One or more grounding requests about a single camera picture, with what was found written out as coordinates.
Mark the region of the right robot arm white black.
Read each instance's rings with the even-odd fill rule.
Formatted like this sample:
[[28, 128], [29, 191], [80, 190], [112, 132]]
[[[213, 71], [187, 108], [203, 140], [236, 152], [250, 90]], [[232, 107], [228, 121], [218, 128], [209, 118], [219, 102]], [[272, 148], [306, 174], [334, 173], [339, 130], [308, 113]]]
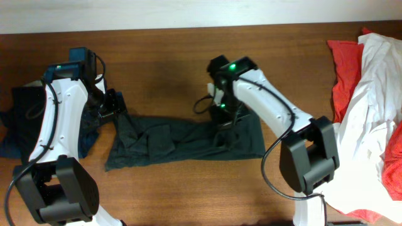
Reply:
[[[272, 130], [276, 141], [261, 160], [265, 183], [279, 196], [295, 201], [294, 225], [328, 225], [327, 203], [314, 190], [329, 183], [340, 166], [335, 132], [325, 117], [314, 118], [281, 94], [248, 57], [230, 62], [221, 55], [212, 59], [207, 72], [213, 103], [236, 122], [240, 105], [249, 107]], [[265, 170], [272, 150], [281, 146], [279, 169], [295, 192], [287, 195], [269, 181]]]

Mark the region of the dark green t-shirt white print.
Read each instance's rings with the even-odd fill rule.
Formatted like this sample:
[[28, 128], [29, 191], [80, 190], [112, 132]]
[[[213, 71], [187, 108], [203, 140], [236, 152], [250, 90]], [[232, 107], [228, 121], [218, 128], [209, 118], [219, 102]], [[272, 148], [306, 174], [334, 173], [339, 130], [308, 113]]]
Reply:
[[259, 117], [251, 112], [234, 128], [213, 121], [120, 115], [106, 171], [185, 160], [259, 159], [265, 153]]

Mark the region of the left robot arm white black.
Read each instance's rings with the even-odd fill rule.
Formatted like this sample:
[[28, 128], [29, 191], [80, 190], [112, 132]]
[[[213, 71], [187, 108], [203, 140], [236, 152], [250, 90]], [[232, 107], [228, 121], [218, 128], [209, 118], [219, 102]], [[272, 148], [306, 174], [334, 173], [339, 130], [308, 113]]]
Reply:
[[105, 88], [97, 63], [52, 65], [44, 74], [45, 113], [27, 166], [17, 168], [16, 187], [36, 223], [123, 225], [100, 205], [97, 183], [79, 162], [82, 114], [100, 126], [125, 110], [122, 98]]

